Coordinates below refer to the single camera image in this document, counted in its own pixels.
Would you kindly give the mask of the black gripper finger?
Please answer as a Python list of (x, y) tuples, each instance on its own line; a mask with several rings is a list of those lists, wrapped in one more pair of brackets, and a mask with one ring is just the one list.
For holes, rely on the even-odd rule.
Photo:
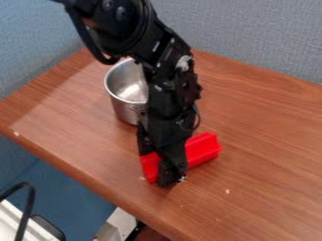
[(153, 142), (150, 140), (150, 137), (142, 125), (138, 127), (138, 147), (139, 147), (141, 156), (147, 155), (155, 150), (153, 146)]
[(167, 188), (186, 180), (187, 162), (175, 165), (170, 160), (159, 162), (158, 186)]

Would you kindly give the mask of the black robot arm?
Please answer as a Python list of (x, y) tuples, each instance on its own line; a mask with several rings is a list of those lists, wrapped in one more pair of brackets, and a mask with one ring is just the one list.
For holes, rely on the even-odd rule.
[(139, 153), (155, 153), (158, 186), (186, 179), (186, 142), (201, 125), (203, 87), (191, 47), (162, 22), (150, 0), (51, 0), (60, 4), (95, 59), (113, 65), (129, 56), (141, 65), (147, 102), (138, 111)]

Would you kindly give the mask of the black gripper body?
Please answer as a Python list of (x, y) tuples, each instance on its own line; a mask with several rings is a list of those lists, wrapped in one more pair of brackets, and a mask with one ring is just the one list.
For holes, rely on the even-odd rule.
[(185, 144), (201, 125), (201, 114), (197, 106), (190, 106), (174, 118), (161, 119), (150, 116), (139, 120), (161, 160), (170, 160), (175, 165), (187, 162)]

